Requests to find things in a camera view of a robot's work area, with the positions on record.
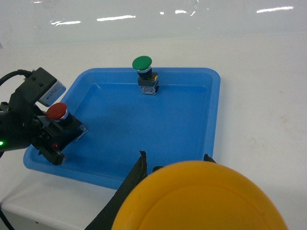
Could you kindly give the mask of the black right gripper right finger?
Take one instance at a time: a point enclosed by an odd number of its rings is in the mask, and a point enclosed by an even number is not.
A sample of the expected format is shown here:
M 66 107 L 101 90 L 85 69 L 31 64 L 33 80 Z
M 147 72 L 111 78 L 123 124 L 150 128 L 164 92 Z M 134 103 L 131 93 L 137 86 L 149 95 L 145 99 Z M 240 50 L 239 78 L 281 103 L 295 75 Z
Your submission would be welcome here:
M 208 154 L 204 155 L 203 161 L 216 163 L 216 161 L 213 158 L 211 158 Z

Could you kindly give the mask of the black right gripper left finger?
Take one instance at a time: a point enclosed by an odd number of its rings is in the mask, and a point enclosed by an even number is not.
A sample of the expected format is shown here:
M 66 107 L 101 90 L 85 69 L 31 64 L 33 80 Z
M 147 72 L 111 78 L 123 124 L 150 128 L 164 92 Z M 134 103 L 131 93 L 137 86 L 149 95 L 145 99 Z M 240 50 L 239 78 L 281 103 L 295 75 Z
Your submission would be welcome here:
M 91 221 L 85 230 L 110 230 L 122 204 L 132 190 L 147 177 L 147 158 L 146 152 L 140 150 L 140 157 L 130 170 L 123 183 L 115 192 L 106 206 Z

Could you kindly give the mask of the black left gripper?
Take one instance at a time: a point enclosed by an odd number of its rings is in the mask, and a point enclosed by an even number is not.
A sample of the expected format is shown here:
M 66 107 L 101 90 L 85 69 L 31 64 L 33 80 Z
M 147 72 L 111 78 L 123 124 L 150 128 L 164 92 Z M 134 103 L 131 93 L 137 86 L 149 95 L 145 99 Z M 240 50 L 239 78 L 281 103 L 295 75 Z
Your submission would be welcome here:
M 0 151 L 6 152 L 27 148 L 43 126 L 38 120 L 46 113 L 36 102 L 46 94 L 42 89 L 16 89 L 8 102 L 0 105 Z M 53 165 L 65 161 L 62 150 L 84 135 L 84 124 L 79 120 L 71 123 L 49 122 L 42 129 L 36 149 Z

